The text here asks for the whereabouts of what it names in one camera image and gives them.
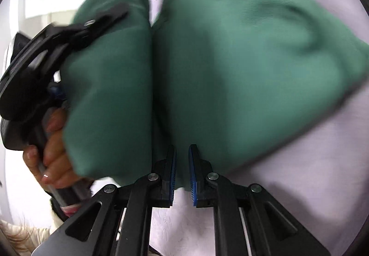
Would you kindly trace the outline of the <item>person's left hand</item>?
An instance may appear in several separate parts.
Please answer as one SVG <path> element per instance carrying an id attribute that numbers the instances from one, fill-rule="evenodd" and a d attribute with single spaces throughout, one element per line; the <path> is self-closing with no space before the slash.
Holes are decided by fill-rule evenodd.
<path id="1" fill-rule="evenodd" d="M 67 120 L 65 109 L 56 109 L 50 116 L 46 131 L 50 133 L 46 143 L 43 158 L 38 155 L 35 146 L 28 146 L 23 152 L 23 161 L 29 171 L 44 191 L 49 192 L 51 187 L 60 189 L 84 181 L 90 187 L 94 180 L 82 178 L 73 171 L 73 166 L 66 152 L 63 136 L 63 127 Z"/>

